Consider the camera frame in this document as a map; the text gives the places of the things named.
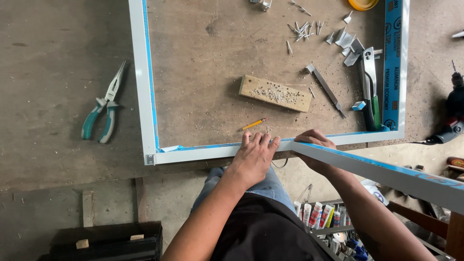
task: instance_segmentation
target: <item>cable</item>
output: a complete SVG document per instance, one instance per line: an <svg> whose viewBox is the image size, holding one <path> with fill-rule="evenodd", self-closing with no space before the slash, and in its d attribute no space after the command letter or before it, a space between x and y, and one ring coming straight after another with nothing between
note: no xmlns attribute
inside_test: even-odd
<svg viewBox="0 0 464 261"><path fill-rule="evenodd" d="M274 167L276 167L278 169L281 169L281 168L283 168L283 167L285 167L287 165L288 161L289 161L289 159L285 159L285 163L284 163L284 165L282 167L277 167L272 161L271 161L271 163L272 163L272 165L274 165Z"/></svg>

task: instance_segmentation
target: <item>wooden workbench top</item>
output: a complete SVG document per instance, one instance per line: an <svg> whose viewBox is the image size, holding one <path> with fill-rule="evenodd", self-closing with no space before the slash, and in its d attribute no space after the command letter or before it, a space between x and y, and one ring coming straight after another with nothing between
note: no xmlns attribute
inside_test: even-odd
<svg viewBox="0 0 464 261"><path fill-rule="evenodd" d="M357 70L342 66L341 49L324 41L344 26L350 7L338 0L297 2L313 17L286 1L273 1L267 13L248 0L148 2L162 146L239 141L237 128L263 116L270 120L253 131L269 126L282 137L309 128L325 133L364 129L362 115L349 109L361 96ZM441 102L452 90L451 59L464 71L464 61L456 59L464 54L464 42L449 37L462 30L456 17L463 7L451 0L434 8L429 4L411 3L406 138L369 146L423 140L432 133ZM353 12L347 31L365 46L381 47L383 16L380 4ZM325 24L321 36L291 44L293 55L288 55L285 41L292 33L287 24L295 20ZM0 10L0 34L0 193L211 167L210 161L143 165L126 1L9 1ZM108 144L97 143L102 115L94 140L83 141L81 128L95 98L103 97L124 59L130 68L116 97L124 105L116 131ZM309 63L322 72L348 119L337 113L313 76L300 72ZM244 74L306 92L313 86L316 98L307 114L256 102L238 95Z"/></svg>

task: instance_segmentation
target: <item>yellow pencil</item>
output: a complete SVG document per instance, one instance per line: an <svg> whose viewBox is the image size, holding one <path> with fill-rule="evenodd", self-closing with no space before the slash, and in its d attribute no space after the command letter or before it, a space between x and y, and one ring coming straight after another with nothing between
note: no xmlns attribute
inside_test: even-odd
<svg viewBox="0 0 464 261"><path fill-rule="evenodd" d="M240 128L239 131L246 130L246 129L248 129L248 128L251 128L251 127L253 127L253 126L256 126L256 125L260 124L261 122L265 122L265 121L267 121L267 118L260 119L260 120L258 120L258 121L255 121L255 122L252 123L252 124L248 124L247 126L245 126L245 127L243 127L243 128Z"/></svg>

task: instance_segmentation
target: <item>wooden plank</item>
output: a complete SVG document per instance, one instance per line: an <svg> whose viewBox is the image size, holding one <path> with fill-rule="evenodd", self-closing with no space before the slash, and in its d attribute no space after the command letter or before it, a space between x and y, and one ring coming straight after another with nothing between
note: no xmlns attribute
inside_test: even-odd
<svg viewBox="0 0 464 261"><path fill-rule="evenodd" d="M82 191L82 218L84 227L93 227L93 190Z"/></svg>
<svg viewBox="0 0 464 261"><path fill-rule="evenodd" d="M464 215L451 212L445 252L458 261L464 260Z"/></svg>
<svg viewBox="0 0 464 261"><path fill-rule="evenodd" d="M143 234L130 236L130 240L137 240L137 239L143 239Z"/></svg>
<svg viewBox="0 0 464 261"><path fill-rule="evenodd" d="M287 109L308 112L311 94L266 79L244 75L240 95L275 104Z"/></svg>
<svg viewBox="0 0 464 261"><path fill-rule="evenodd" d="M76 249L88 248L88 247L89 247L88 239L82 239L76 242Z"/></svg>
<svg viewBox="0 0 464 261"><path fill-rule="evenodd" d="M148 222L147 215L147 194L145 193L145 184L143 177L135 179L135 189L137 193L137 216L138 222Z"/></svg>
<svg viewBox="0 0 464 261"><path fill-rule="evenodd" d="M429 215L417 212L416 210L399 205L393 201L390 201L387 208L390 211L395 212L398 215L401 215L409 219L410 221L420 225L421 227L429 230L430 232L446 239L448 224L446 224L445 222L433 218Z"/></svg>

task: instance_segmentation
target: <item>concrete floor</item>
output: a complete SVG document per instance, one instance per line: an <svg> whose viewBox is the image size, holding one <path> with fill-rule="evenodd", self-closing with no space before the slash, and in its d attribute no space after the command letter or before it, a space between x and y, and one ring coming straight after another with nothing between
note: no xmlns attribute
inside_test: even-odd
<svg viewBox="0 0 464 261"><path fill-rule="evenodd" d="M353 154L397 165L421 164L428 173L439 174L448 156L463 156L464 136L435 146L398 144L351 151ZM284 160L275 161L277 166ZM332 185L310 170L298 158L290 159L276 173L292 200L314 185L310 201L339 198ZM161 220L164 248L187 219L202 188L205 170L157 174L145 178L148 218ZM82 190L94 190L95 225L128 223L135 220L135 183L133 180L102 182L24 193L0 195L0 260L33 260L48 251L53 235L61 228L82 226ZM388 199L418 208L415 200L389 193Z"/></svg>

